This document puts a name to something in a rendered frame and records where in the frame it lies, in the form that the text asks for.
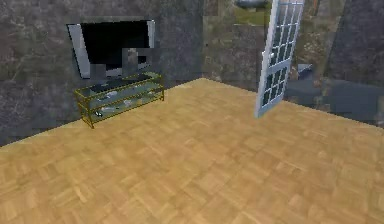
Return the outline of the white glazed room door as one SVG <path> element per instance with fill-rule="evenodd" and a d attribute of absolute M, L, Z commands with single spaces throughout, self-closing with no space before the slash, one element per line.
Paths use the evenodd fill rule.
<path fill-rule="evenodd" d="M 305 0 L 273 0 L 255 105 L 257 118 L 283 100 Z"/>

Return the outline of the gold glass television stand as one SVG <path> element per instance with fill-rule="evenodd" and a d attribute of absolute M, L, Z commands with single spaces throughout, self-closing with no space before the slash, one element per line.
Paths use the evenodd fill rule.
<path fill-rule="evenodd" d="M 123 112 L 164 100 L 161 74 L 143 72 L 74 90 L 81 119 L 94 124 Z"/>

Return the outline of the black television set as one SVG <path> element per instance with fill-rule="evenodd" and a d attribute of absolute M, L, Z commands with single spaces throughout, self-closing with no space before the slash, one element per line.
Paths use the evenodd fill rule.
<path fill-rule="evenodd" d="M 155 47 L 155 24 L 154 20 L 67 24 L 80 77 L 90 79 L 96 73 L 106 77 L 125 74 L 130 49 L 135 57 L 133 68 L 148 67 L 147 56 L 139 50 Z"/>

